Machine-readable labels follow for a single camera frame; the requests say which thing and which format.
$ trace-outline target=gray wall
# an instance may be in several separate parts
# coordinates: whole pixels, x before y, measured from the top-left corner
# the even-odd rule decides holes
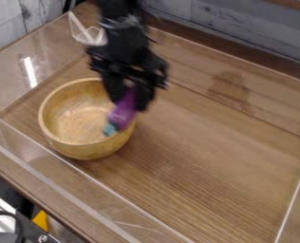
[[[0,48],[64,12],[65,0],[0,0]]]
[[[144,0],[161,17],[300,61],[300,11],[264,0]]]

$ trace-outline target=green object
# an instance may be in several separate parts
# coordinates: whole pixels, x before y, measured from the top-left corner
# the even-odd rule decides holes
[[[117,133],[117,131],[118,131],[117,126],[109,123],[108,126],[105,127],[104,134],[106,137],[110,137]]]

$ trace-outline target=purple object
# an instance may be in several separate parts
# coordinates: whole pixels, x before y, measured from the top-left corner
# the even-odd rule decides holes
[[[129,124],[137,115],[136,101],[137,88],[132,87],[128,90],[122,100],[117,103],[116,109],[109,116],[110,123],[104,130],[104,133],[108,137],[112,136],[117,131],[129,127]]]

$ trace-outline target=wooden bowl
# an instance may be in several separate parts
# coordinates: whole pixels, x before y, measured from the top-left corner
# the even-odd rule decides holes
[[[46,97],[38,122],[54,149],[74,159],[101,159],[128,142],[136,121],[114,136],[104,135],[114,104],[100,79],[82,79],[57,88]]]

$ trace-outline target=bowl rim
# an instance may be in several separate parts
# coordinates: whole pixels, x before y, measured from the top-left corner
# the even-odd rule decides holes
[[[74,145],[74,146],[90,146],[90,145],[94,145],[97,143],[102,143],[102,142],[106,142],[109,140],[114,140],[116,137],[118,137],[128,129],[132,125],[134,125],[136,123],[136,120],[133,120],[130,126],[124,130],[124,131],[120,131],[117,134],[114,134],[113,136],[110,137],[106,137],[104,140],[101,141],[96,141],[96,142],[89,142],[89,143],[85,143],[85,142],[69,142],[69,141],[64,141],[62,138],[60,136],[57,136],[52,131],[50,129],[48,128],[46,124],[45,124],[45,121],[44,121],[44,110],[45,110],[45,106],[48,104],[48,102],[50,101],[50,99],[54,97],[54,95],[61,91],[64,90],[68,86],[72,86],[74,84],[78,84],[78,83],[84,83],[84,82],[90,82],[90,81],[96,81],[96,82],[100,82],[102,83],[102,80],[101,78],[85,78],[85,79],[78,79],[78,80],[74,80],[72,82],[69,82],[68,84],[64,84],[61,85],[58,88],[56,88],[52,93],[46,96],[46,98],[44,99],[44,102],[41,103],[41,106],[40,106],[40,109],[38,109],[38,123],[40,123],[40,127],[41,127],[41,130],[42,132],[45,133],[45,135],[52,138],[53,140],[56,140],[57,142],[61,142],[66,145]]]

